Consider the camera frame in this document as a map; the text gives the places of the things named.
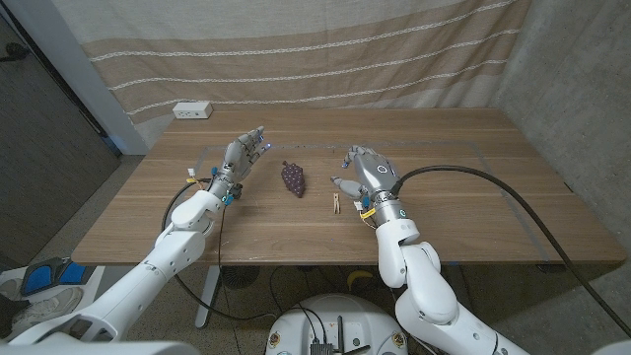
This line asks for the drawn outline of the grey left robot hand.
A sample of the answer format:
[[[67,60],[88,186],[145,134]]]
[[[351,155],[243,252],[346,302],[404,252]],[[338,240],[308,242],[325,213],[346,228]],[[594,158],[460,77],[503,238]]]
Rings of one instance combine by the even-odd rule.
[[[208,192],[222,199],[249,175],[255,162],[271,147],[263,142],[263,132],[264,127],[259,126],[227,146],[223,164],[207,188]]]

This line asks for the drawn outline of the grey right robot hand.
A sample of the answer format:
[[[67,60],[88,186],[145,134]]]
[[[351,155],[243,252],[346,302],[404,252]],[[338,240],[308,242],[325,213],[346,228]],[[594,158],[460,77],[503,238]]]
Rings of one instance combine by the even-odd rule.
[[[399,177],[389,160],[365,146],[352,146],[344,158],[344,169],[353,165],[358,181],[331,177],[331,182],[346,196],[360,200],[368,197],[378,205],[393,199],[390,190]]]

